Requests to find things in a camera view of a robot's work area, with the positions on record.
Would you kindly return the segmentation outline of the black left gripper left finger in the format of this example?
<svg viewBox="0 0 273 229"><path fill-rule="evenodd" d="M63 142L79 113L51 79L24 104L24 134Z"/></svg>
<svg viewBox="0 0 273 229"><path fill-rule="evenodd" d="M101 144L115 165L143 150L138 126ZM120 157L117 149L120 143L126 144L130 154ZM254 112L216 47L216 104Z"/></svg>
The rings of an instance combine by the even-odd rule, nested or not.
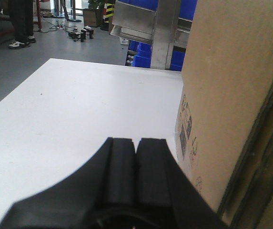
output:
<svg viewBox="0 0 273 229"><path fill-rule="evenodd" d="M74 173L15 202L1 220L0 229L79 229L103 194L111 156L116 150L135 153L131 139L108 137Z"/></svg>

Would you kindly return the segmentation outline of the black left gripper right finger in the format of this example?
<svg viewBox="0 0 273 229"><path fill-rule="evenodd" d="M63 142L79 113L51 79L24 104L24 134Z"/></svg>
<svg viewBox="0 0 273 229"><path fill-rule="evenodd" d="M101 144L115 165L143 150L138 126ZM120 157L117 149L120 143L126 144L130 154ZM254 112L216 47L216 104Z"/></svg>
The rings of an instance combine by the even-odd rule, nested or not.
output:
<svg viewBox="0 0 273 229"><path fill-rule="evenodd" d="M138 201L160 211L163 228L227 228L182 172L166 140L143 138L136 159Z"/></svg>

